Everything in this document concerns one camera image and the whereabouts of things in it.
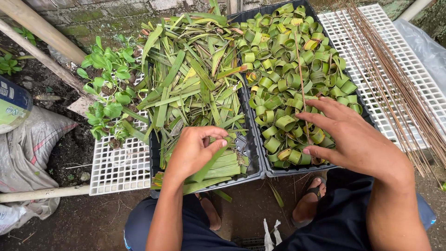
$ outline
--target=soil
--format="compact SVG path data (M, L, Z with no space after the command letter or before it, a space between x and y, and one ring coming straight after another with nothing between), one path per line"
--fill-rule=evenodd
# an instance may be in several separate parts
M23 51L4 35L0 36L0 44ZM38 42L37 46L48 53L44 43ZM98 72L88 71L88 74L94 76ZM62 98L54 102L34 100L35 105L79 123L56 144L47 171L61 187L73 183L81 184L81 173L91 171L91 166L88 164L91 164L93 159L94 139L87 121L67 109L68 105L78 99L77 93L37 60L27 60L22 71L5 77L18 85L29 87L27 89L33 96L46 93L47 87L51 87L52 92ZM81 165L86 166L66 169ZM435 167L434 171L440 180L446 180L443 167ZM263 238L264 218L269 229L272 229L276 220L279 220L281 222L279 231L285 236L290 235L295 228L289 217L296 202L303 195L305 184L313 175L323 174L311 173L270 179L284 201L285 206L282 209L278 206L266 180L256 180L222 189L233 198L232 203L211 193L212 201L223 221L219 235L225 239ZM422 178L417 175L416 182L417 191L437 215L437 222L428 230L432 248L446 250L446 192L438 190L432 177ZM148 189L141 189L100 196L63 197L56 212L46 220L32 218L21 228L0 236L0 250L126 250L123 231L127 216L131 208L148 195Z

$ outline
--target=knee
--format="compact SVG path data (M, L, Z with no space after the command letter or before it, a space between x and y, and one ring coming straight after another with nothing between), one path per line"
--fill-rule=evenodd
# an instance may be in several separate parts
M145 249L145 242L156 205L156 199L144 199L128 215L124 227L124 242L127 249Z
M423 223L424 229L428 230L437 220L435 213L430 208L429 204L424 200L423 196L417 193L418 214Z

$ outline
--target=flip-flop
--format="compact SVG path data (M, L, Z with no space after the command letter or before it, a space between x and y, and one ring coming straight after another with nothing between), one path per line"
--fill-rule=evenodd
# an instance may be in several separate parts
M209 194L208 194L207 192L200 192L200 193L198 193L198 199L201 200L202 198L206 198L206 199L208 199L210 202L212 202L212 201L211 201L211 197L209 196ZM218 232L218 231L220 231L221 228L222 228L222 227L220 226L219 229L217 229L217 230L211 230L211 231L213 231L213 232Z
M316 178L320 178L320 179L321 179L321 184L323 183L324 185L326 185L326 180L325 180L324 178L322 178L321 176L316 176L316 177L314 177L314 178L310 181L310 185L313 183L313 180L316 179ZM304 196L307 195L307 194L309 194L309 193L314 193L314 194L316 194L316 196L318 197L318 201L319 201L319 200L322 198L322 196L321 196L321 190L319 189L319 187L320 187L320 185L317 186L317 187L315 187L315 188L309 188L309 189L307 189L307 191L305 192ZM302 221L302 222L296 222L296 221L293 219L293 216L291 216L291 222L293 223L293 225L294 225L296 228L304 227L304 226L310 224L310 222L312 222L312 221L313 221L313 220L304 220L304 221Z

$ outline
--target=white plastic pallet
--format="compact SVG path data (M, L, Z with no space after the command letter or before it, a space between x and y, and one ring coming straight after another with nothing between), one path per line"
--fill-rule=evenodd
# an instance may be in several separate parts
M440 91L432 77L429 75L425 67L422 65L420 60L417 58L415 53L402 38L398 30L393 25L392 21L389 19L389 17L387 17L384 10L378 4L360 7L359 9L376 28L379 35L382 37L382 39L392 51L393 55L398 60L398 63L402 66L407 76L413 82L414 86L422 94L423 98L428 101L429 107L432 111L434 111L435 117L438 119L438 121L440 121L443 128L445 128L446 98ZM375 119L375 122L377 123L381 133L387 138L395 140L395 144L401 148L401 145L398 142L398 138L396 137L396 134L390 124L391 122L384 115L383 110L379 108L378 102L370 93L370 89L365 82L368 80L364 79L361 75L361 72L364 73L366 69L364 69L361 65L360 57L357 55L354 49L355 45L350 41L349 34L345 31L344 26L342 25L342 23L344 23L344 25L350 28L350 26L347 25L347 22L349 22L351 26L354 27L353 21L346 11L343 11L343 14L338 11L337 15L340 19L335 15L334 12L320 14L318 15L318 17L321 20L321 23L327 31L330 39L333 41L335 48L338 50L339 55L346 60L347 68L349 68L352 81L358 86L361 96L364 98L364 101L373 118ZM383 70L381 70L381 73L384 78L387 79ZM407 116L404 119L408 122L409 125L413 124ZM398 120L399 123L402 124L402 120L400 117L398 118ZM411 130L415 138L417 139L417 142L420 144L420 147L428 147L423 144L423 141L421 140L421 137L417 133L414 126L411 127ZM406 132L406 135L410 139L410 135L408 132Z
M135 84L143 77L140 75ZM147 124L138 120L134 126L147 129ZM149 146L137 138L128 138L120 149L113 150L107 144L111 139L113 136L108 134L95 141L90 195L150 188Z

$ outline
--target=bundle of sticks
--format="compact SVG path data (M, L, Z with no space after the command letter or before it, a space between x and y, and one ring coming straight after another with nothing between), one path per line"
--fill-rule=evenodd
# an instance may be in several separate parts
M343 11L336 12L333 4ZM437 165L446 167L443 124L434 116L435 111L429 107L429 102L414 86L373 24L359 11L353 0L335 0L330 5L353 45L352 53L359 58L353 63L358 69L364 69L362 78L390 121L402 150L422 177L432 173L441 187L421 146L428 147Z

